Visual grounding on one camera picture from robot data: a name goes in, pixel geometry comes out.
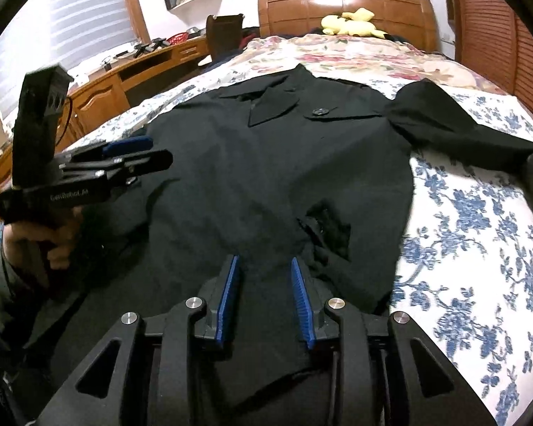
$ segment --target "blue floral pattern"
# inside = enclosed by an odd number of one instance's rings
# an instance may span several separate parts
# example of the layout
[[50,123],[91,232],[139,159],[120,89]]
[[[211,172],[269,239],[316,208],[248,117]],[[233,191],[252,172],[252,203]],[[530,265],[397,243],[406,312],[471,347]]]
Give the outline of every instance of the blue floral pattern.
[[[288,58],[279,70],[294,65]],[[127,136],[184,100],[256,75],[252,63],[220,66],[143,102],[74,146]],[[390,99],[409,82],[338,70],[323,75],[363,82]],[[513,96],[442,87],[477,122],[533,141],[533,121]],[[391,311],[411,314],[498,425],[511,425],[533,399],[533,214],[507,174],[429,151],[414,153],[411,167],[414,200]]]

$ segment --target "silver bolt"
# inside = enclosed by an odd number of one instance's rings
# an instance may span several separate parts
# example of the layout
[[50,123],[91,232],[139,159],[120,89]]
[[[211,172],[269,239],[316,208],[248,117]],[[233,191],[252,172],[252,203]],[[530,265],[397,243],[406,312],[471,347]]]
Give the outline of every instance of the silver bolt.
[[341,309],[345,306],[345,301],[341,298],[333,297],[328,301],[328,306],[330,306],[332,309]]
[[136,322],[137,318],[138,318],[138,315],[136,315],[134,312],[127,312],[126,314],[123,314],[123,316],[120,318],[120,321],[124,325],[130,325]]
[[203,304],[202,299],[197,296],[186,299],[186,307],[189,307],[189,309],[197,309],[202,304]]
[[402,311],[395,312],[393,314],[393,318],[395,319],[395,322],[397,322],[398,324],[406,324],[410,320],[409,314],[407,314],[406,312],[402,312]]

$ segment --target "wooden desk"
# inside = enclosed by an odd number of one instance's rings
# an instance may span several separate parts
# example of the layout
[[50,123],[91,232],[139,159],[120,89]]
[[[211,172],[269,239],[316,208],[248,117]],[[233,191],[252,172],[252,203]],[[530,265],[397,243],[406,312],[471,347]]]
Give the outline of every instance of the wooden desk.
[[[138,59],[120,61],[101,75],[94,73],[91,81],[69,93],[73,101],[72,116],[67,132],[56,150],[62,151],[106,121],[129,110],[131,106],[126,97],[127,91],[160,73],[191,61],[195,62],[206,55],[208,55],[207,41],[205,37],[197,37],[179,45],[144,54]],[[60,118],[61,129],[65,127],[68,114],[69,101],[66,102],[64,115]],[[11,173],[12,146],[10,145],[0,156],[0,191],[10,180]]]

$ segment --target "white blind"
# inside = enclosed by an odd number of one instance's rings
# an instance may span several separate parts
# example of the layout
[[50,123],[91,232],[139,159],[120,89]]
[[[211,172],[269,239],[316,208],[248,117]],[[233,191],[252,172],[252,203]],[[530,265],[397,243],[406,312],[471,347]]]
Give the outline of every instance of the white blind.
[[2,117],[17,107],[28,71],[68,70],[135,38],[124,0],[28,0],[0,36]]

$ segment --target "black coat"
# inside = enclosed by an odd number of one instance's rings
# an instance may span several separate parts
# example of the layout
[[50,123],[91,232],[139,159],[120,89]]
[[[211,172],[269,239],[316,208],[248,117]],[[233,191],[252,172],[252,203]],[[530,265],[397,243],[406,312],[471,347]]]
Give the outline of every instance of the black coat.
[[290,260],[301,255],[362,311],[384,312],[413,194],[411,149],[510,173],[533,153],[533,142],[477,124],[430,81],[410,83],[390,101],[365,85],[314,78],[301,65],[197,96],[147,132],[174,154],[173,166],[89,209],[81,249],[89,259],[99,253],[95,270],[72,295],[47,301],[26,342],[26,365],[36,367],[26,368],[28,383],[47,373],[43,401],[123,313],[166,312],[233,253],[244,283],[232,357],[204,376],[220,410],[246,414],[252,394],[306,373],[307,381],[240,421],[322,423],[328,379],[309,371]]

